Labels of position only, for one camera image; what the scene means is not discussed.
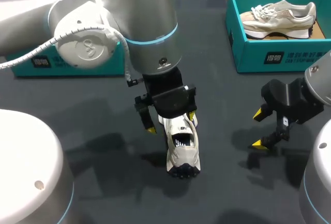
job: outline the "shoe tongue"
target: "shoe tongue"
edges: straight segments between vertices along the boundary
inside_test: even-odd
[[[177,121],[170,128],[171,135],[176,135],[179,133],[187,133],[189,135],[193,134],[190,125],[185,120]]]

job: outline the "dark gray surface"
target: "dark gray surface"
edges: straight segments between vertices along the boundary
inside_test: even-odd
[[[60,138],[86,224],[303,223],[300,179],[331,112],[293,127],[291,141],[280,144],[283,156],[248,150],[275,127],[275,116],[252,120],[261,87],[303,73],[237,74],[224,6],[224,0],[178,0],[180,69],[185,83],[198,89],[202,172],[192,181],[166,174],[162,132],[143,130],[133,108],[142,85],[127,88],[122,78],[18,80],[11,71],[0,72],[1,108],[42,119]]]

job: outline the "shoe box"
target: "shoe box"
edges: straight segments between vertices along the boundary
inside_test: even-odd
[[[317,21],[309,39],[267,36],[248,39],[240,14],[252,7],[281,0],[228,0],[225,24],[238,72],[305,71],[331,50],[331,0],[286,0],[294,5],[314,2]]]
[[[16,59],[34,48],[6,56],[6,60]],[[26,63],[11,67],[16,77],[99,77],[124,75],[124,51],[119,43],[111,59],[93,69],[74,68],[58,54],[55,46],[48,48]]]

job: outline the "sneaker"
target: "sneaker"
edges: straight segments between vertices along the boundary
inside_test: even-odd
[[[167,135],[167,171],[173,177],[189,178],[200,173],[196,115],[192,121],[184,114],[173,119],[159,116]]]
[[[258,5],[252,11],[242,13],[241,21],[248,37],[263,39],[272,33],[281,33],[291,38],[308,39],[316,20],[316,6],[292,5],[285,0]]]

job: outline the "white cable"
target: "white cable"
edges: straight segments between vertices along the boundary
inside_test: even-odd
[[[16,58],[14,60],[5,62],[0,64],[0,70],[1,69],[6,69],[18,64],[21,64],[33,57],[35,57],[36,55],[38,55],[39,53],[41,53],[42,51],[46,50],[47,48],[51,47],[52,45],[58,43],[60,40],[68,37],[69,35],[74,35],[76,33],[82,32],[82,31],[88,31],[88,30],[105,30],[107,29],[107,27],[105,27],[104,25],[96,25],[96,26],[87,26],[87,27],[79,27],[79,28],[75,28],[73,30],[70,30],[68,32],[65,32],[63,34],[57,35],[54,38],[50,39],[49,41],[46,41],[44,44],[38,46],[36,49],[32,50],[31,52]]]
[[[106,15],[104,14],[104,8],[102,5],[102,0],[95,0],[97,6],[99,7],[99,12],[100,12],[100,17],[103,22],[103,24],[107,27],[107,30],[109,33],[107,33],[107,37],[109,38],[114,38],[116,37],[117,40],[122,44],[122,47],[124,49],[124,72],[125,72],[125,79],[126,81],[130,82],[131,81],[131,73],[130,73],[130,68],[129,68],[129,63],[130,63],[130,52],[129,52],[129,46],[128,43],[126,42],[126,39],[124,36],[117,31],[116,29],[112,28],[108,22],[108,19]]]

